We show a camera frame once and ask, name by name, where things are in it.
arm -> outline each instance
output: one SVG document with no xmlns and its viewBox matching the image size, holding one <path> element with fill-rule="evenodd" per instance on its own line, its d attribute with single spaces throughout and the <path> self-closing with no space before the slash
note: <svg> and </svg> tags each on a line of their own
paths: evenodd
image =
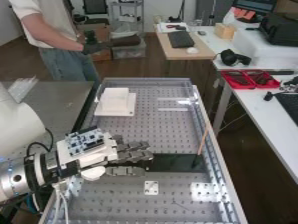
<svg viewBox="0 0 298 224">
<path fill-rule="evenodd" d="M 64 37 L 46 22 L 40 13 L 31 14 L 22 18 L 22 22 L 32 37 L 47 43 L 50 46 L 70 50 L 83 51 L 84 45 Z"/>
</svg>

gray t-shirt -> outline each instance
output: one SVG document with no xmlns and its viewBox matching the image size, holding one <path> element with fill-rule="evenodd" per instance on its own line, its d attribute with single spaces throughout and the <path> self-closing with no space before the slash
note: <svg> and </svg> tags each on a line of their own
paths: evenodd
<svg viewBox="0 0 298 224">
<path fill-rule="evenodd" d="M 10 0 L 14 11 L 21 20 L 35 13 L 43 14 L 44 21 L 71 40 L 78 40 L 74 23 L 66 9 L 63 0 Z M 32 45 L 52 48 L 48 44 L 38 41 L 24 27 L 28 41 Z"/>
</svg>

jeans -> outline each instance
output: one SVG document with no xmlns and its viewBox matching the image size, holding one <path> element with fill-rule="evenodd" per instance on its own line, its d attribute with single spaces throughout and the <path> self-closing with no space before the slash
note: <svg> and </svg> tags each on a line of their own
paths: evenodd
<svg viewBox="0 0 298 224">
<path fill-rule="evenodd" d="M 94 81 L 95 86 L 100 85 L 91 56 L 56 48 L 40 48 L 40 55 L 55 80 Z"/>
</svg>

mounting hole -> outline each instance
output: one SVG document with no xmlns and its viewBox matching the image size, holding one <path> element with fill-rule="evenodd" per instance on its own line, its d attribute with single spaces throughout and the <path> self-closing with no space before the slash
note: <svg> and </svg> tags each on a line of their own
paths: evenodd
<svg viewBox="0 0 298 224">
<path fill-rule="evenodd" d="M 22 175 L 17 175 L 17 176 L 14 177 L 14 181 L 15 181 L 15 182 L 21 182 L 21 180 L 22 180 Z"/>
</svg>

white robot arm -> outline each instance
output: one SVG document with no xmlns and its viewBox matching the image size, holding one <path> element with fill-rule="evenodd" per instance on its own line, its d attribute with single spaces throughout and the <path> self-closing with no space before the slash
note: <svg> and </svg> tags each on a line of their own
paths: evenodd
<svg viewBox="0 0 298 224">
<path fill-rule="evenodd" d="M 0 156 L 28 145 L 44 132 L 35 111 L 27 104 L 15 102 L 0 84 Z M 0 202 L 36 192 L 76 174 L 90 181 L 100 179 L 104 173 L 140 174 L 134 164 L 154 159 L 148 149 L 147 142 L 124 144 L 122 136 L 112 137 L 98 127 L 75 132 L 58 142 L 58 151 L 0 163 Z M 127 162 L 131 166 L 118 169 Z"/>
<path fill-rule="evenodd" d="M 18 104 L 0 83 L 0 156 L 31 143 L 46 133 L 44 124 L 26 103 Z"/>
</svg>

